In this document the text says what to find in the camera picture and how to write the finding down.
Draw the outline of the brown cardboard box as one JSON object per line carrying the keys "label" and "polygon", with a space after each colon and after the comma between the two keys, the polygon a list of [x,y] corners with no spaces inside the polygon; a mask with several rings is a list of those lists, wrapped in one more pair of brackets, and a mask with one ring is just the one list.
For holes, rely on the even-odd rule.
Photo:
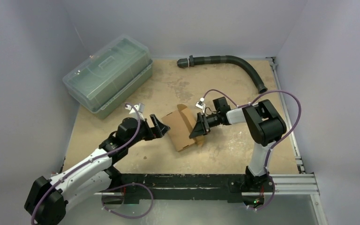
{"label": "brown cardboard box", "polygon": [[203,146],[204,136],[189,138],[196,125],[196,118],[186,105],[178,104],[176,110],[162,117],[162,122],[170,127],[167,134],[177,152],[193,145]]}

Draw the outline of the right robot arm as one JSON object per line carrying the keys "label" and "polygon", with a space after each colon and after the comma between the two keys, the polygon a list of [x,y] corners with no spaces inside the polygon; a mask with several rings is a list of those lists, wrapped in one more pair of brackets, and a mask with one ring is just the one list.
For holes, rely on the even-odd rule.
{"label": "right robot arm", "polygon": [[240,188],[255,191],[268,180],[272,147],[286,133],[286,124],[269,100],[236,109],[231,109],[225,97],[214,99],[213,104],[215,111],[212,114],[197,114],[196,124],[189,138],[207,135],[212,127],[219,125],[246,123],[254,141],[254,148]]}

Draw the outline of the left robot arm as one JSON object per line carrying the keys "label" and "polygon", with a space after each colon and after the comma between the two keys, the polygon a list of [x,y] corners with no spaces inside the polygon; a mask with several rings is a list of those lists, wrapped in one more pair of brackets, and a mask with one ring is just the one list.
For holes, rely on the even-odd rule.
{"label": "left robot arm", "polygon": [[85,197],[103,190],[117,191],[121,179],[114,164],[136,143],[162,138],[171,129],[154,114],[150,119],[152,127],[138,112],[126,117],[117,130],[81,162],[50,178],[40,176],[34,180],[24,205],[31,216],[31,224],[57,225],[67,211]]}

